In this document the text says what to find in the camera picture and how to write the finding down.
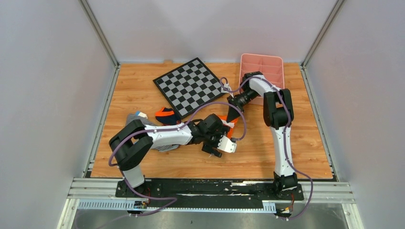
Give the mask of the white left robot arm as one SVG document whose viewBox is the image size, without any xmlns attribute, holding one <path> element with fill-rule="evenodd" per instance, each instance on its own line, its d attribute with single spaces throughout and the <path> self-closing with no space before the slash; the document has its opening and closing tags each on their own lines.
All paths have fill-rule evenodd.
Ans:
<svg viewBox="0 0 405 229">
<path fill-rule="evenodd" d="M 112 157 L 128 181 L 128 191 L 135 197 L 141 197 L 146 192 L 146 184 L 140 163 L 147 152 L 163 146 L 202 144 L 202 151 L 221 157 L 223 152 L 236 151 L 236 142 L 227 137 L 229 129 L 215 114 L 167 126 L 147 125 L 137 119 L 113 136 L 109 146 Z"/>
</svg>

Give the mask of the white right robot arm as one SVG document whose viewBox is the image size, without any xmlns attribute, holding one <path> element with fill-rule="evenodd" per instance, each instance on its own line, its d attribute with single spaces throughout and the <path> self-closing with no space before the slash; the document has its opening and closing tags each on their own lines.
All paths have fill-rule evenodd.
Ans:
<svg viewBox="0 0 405 229">
<path fill-rule="evenodd" d="M 228 103 L 229 123 L 244 113 L 244 106 L 257 97 L 263 98 L 263 120 L 270 128 L 275 148 L 275 171 L 272 192 L 278 199 L 285 199 L 297 188 L 298 178 L 293 169 L 290 132 L 294 119 L 291 93 L 268 81 L 261 72 L 246 73 L 238 89 L 232 90 L 226 78 L 220 80 L 221 90 L 230 94 Z"/>
</svg>

